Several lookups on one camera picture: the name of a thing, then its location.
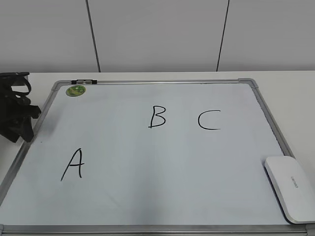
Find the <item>whiteboard frame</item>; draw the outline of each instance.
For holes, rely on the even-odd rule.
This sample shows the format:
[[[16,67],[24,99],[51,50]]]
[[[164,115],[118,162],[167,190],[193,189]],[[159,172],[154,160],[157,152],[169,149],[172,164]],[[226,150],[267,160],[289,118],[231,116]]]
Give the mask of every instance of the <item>whiteboard frame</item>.
[[[146,84],[248,84],[252,91],[279,143],[279,146],[286,156],[294,157],[290,147],[288,146],[283,134],[281,133],[276,121],[270,113],[259,89],[253,79],[241,78],[238,80],[167,80],[167,81],[95,81],[95,80],[63,80],[57,81],[43,106],[35,127],[34,133],[36,138],[38,131],[53,103],[59,89],[62,86],[74,84],[83,84],[89,86],[95,85],[146,85]],[[3,182],[0,185],[0,205],[2,204],[11,183],[16,177],[26,154],[32,142],[23,142],[16,158],[14,159],[9,171],[7,172]],[[1,234],[117,234],[117,235],[138,235],[138,234],[286,234],[286,235],[307,235],[308,227],[311,225],[1,225]]]

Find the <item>white device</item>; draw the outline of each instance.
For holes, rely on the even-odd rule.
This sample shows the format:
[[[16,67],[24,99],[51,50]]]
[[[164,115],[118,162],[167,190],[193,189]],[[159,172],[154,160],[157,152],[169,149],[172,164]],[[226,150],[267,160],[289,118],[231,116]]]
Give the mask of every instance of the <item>white device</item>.
[[[315,223],[315,192],[297,160],[270,156],[265,168],[286,218],[294,224]]]

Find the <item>black object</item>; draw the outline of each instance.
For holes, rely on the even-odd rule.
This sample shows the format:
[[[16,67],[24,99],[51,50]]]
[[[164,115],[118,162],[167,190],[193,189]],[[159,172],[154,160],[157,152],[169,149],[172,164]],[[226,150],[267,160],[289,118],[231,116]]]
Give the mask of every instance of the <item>black object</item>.
[[[97,80],[71,80],[72,85],[79,85],[83,83],[97,85]]]
[[[26,97],[32,89],[25,78],[28,75],[29,72],[0,73],[0,134],[14,143],[20,136],[26,142],[33,139],[31,118],[38,118],[41,113]],[[17,85],[25,85],[29,91],[13,91],[12,86]]]

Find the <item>letter a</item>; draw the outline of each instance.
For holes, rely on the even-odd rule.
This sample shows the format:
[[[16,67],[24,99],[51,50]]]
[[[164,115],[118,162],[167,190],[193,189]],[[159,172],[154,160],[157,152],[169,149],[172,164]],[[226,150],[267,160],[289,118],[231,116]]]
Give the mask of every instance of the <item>letter a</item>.
[[[75,154],[77,154],[77,152],[80,152],[80,163],[79,163],[79,164],[71,164],[71,162],[72,162],[72,160],[73,160]],[[66,169],[65,169],[65,171],[64,171],[64,173],[63,173],[63,176],[61,177],[61,180],[60,180],[60,181],[63,180],[63,177],[64,177],[65,173],[67,172],[69,166],[78,166],[78,167],[79,167],[79,177],[82,178],[82,176],[81,176],[81,166],[82,166],[82,165],[84,165],[84,163],[82,163],[82,151],[81,151],[81,149],[79,148],[79,149],[77,149],[77,150],[75,151],[75,153],[73,154],[73,156],[72,156],[71,160],[69,161],[69,164],[67,165],[67,167],[66,167]]]

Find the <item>black marker writing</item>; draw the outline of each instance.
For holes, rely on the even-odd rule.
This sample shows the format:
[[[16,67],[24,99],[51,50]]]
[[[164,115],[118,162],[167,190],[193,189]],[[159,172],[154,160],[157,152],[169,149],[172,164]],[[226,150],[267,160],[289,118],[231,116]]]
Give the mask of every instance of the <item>black marker writing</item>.
[[[156,113],[156,107],[163,108],[164,110],[163,110],[162,112]],[[152,115],[152,118],[151,118],[151,123],[150,123],[149,128],[151,128],[151,129],[152,129],[152,127],[157,127],[157,126],[161,126],[161,125],[164,125],[164,124],[165,124],[166,119],[165,119],[163,116],[160,116],[160,114],[164,113],[165,111],[166,111],[166,108],[165,108],[165,107],[161,107],[161,106],[153,106],[153,115]],[[156,117],[161,117],[161,118],[163,119],[163,123],[161,123],[161,124],[157,124],[157,125],[152,125],[152,122],[153,122],[154,116],[156,116]]]
[[[200,117],[205,114],[206,112],[220,112],[220,110],[210,110],[210,111],[205,111],[203,113],[201,113],[199,116],[198,116],[198,124],[201,128],[203,129],[208,129],[208,130],[218,130],[218,129],[210,129],[210,128],[206,128],[206,127],[203,127],[201,124],[200,124]]]
[[[73,160],[75,154],[77,154],[77,152],[80,153],[80,163],[79,163],[79,164],[71,164],[71,162],[72,162],[72,160]],[[63,180],[63,177],[64,177],[65,173],[67,172],[69,166],[78,166],[78,167],[79,167],[79,177],[82,178],[82,176],[81,176],[81,166],[82,166],[82,165],[84,165],[84,163],[82,163],[82,151],[81,151],[81,149],[79,148],[79,149],[77,149],[77,150],[75,151],[75,153],[73,154],[73,156],[72,156],[71,160],[69,161],[69,164],[67,165],[67,167],[66,167],[66,169],[65,169],[65,171],[64,171],[64,173],[63,173],[63,176],[61,177],[61,180],[60,180],[60,181]]]

